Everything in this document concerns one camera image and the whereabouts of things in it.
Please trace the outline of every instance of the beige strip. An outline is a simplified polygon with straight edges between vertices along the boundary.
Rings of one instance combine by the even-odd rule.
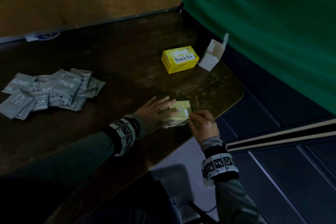
[[[322,121],[322,122],[306,125],[306,126],[303,126],[303,127],[292,128],[292,129],[288,129],[288,130],[284,130],[284,131],[280,131],[280,132],[276,132],[276,133],[272,133],[272,134],[267,134],[267,135],[264,135],[264,136],[253,137],[253,138],[242,140],[242,141],[228,143],[226,145],[230,146],[230,145],[250,142],[250,141],[254,141],[254,140],[258,140],[258,139],[262,139],[262,138],[274,137],[274,136],[278,136],[278,135],[283,135],[283,134],[288,134],[288,133],[292,133],[292,132],[296,132],[296,131],[306,130],[306,129],[309,129],[309,128],[317,128],[317,127],[330,125],[330,124],[334,124],[334,123],[336,123],[336,119]]]
[[[290,142],[303,141],[303,140],[307,140],[307,139],[314,139],[314,138],[335,136],[335,135],[336,135],[336,131],[332,131],[332,132],[326,132],[326,133],[321,133],[321,134],[316,134],[316,135],[289,138],[289,139],[273,141],[273,142],[268,142],[268,143],[262,143],[262,144],[249,145],[249,146],[244,146],[244,147],[239,147],[239,148],[233,148],[233,149],[229,149],[227,151],[245,150],[245,149],[250,149],[250,148],[270,146],[270,145],[282,144],[282,143],[290,143]]]

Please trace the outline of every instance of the dark wooden tabletop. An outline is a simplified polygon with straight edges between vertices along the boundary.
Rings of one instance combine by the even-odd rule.
[[[209,109],[220,116],[243,96],[239,80],[222,61],[211,72],[196,66],[173,74],[161,62],[163,50],[197,47],[198,38],[178,12],[169,12],[66,31],[48,41],[1,44],[0,88],[18,72],[41,75],[72,67],[93,71],[93,77],[106,85],[79,112],[51,107],[31,113],[26,120],[1,115],[0,174],[97,133],[153,96],[190,100],[193,110]],[[0,93],[0,101],[7,97]],[[127,154],[110,158],[94,172],[59,207],[53,222],[73,223],[190,137],[189,127],[184,126],[162,129],[135,142]]]

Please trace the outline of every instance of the person's left hand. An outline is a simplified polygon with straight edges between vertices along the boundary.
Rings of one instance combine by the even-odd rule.
[[[179,113],[179,110],[175,112],[164,112],[159,114],[163,109],[167,109],[173,103],[176,102],[176,99],[169,100],[169,96],[156,100],[156,97],[153,97],[149,100],[143,107],[139,108],[134,114],[143,118],[146,124],[146,135],[153,133],[155,130],[167,126],[169,122],[162,121],[169,117],[174,116]]]

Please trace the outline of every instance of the gray floor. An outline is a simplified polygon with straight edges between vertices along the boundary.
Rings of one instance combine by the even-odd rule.
[[[208,211],[216,205],[216,200],[215,189],[203,185],[201,162],[204,159],[198,143],[192,138],[155,166],[153,176],[161,181],[170,197],[176,197],[178,205],[191,200]],[[197,217],[188,205],[180,209],[183,222]],[[208,214],[218,221],[217,209]]]

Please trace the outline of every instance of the hand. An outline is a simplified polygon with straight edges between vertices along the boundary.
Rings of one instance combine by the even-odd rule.
[[[188,123],[199,145],[210,137],[219,137],[217,124],[209,110],[191,113],[189,118]]]
[[[167,126],[168,121],[162,121],[169,117],[176,115],[179,110],[175,112],[164,112],[159,114],[163,109],[167,109],[169,106],[176,102],[176,99],[169,100],[169,96],[156,101],[156,97],[149,100],[143,107],[137,110],[134,114],[143,118],[146,124],[146,134],[149,135],[155,130]]]

